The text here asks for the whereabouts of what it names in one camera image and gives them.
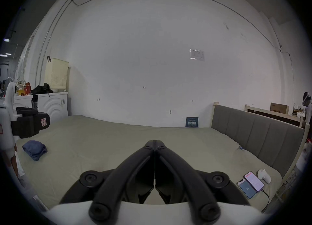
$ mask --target smartphone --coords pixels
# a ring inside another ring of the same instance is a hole
[[[245,193],[248,199],[251,199],[257,193],[249,182],[246,181],[246,179],[241,180],[237,183],[237,185]]]
[[[244,175],[244,178],[250,183],[256,192],[259,192],[264,186],[264,183],[252,172],[248,172]]]

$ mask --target blue booklet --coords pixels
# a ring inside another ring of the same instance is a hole
[[[186,118],[185,127],[198,127],[198,118]]]

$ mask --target gray upholstered headboard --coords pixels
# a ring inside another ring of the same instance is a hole
[[[258,114],[215,105],[211,127],[229,136],[284,178],[305,130]]]

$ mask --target beige bed sheet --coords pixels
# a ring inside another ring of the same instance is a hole
[[[28,140],[45,144],[48,152],[39,161],[32,160],[22,149]],[[279,189],[282,177],[275,169],[228,136],[211,128],[158,128],[111,123],[84,116],[70,116],[53,123],[38,135],[17,141],[21,165],[39,198],[51,208],[87,170],[116,168],[123,160],[149,140],[161,140],[194,169],[222,171],[235,184],[252,171],[266,169],[272,178],[264,190],[270,199]],[[262,210],[267,196],[259,192],[250,204]]]

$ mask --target charging cable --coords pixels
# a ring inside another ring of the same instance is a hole
[[[262,210],[262,213],[264,213],[264,211],[267,209],[267,207],[268,207],[268,205],[269,205],[270,197],[269,197],[269,195],[263,190],[263,188],[261,189],[261,191],[262,191],[264,194],[266,194],[267,197],[268,197],[268,199],[269,199],[267,205],[266,205],[265,208]]]

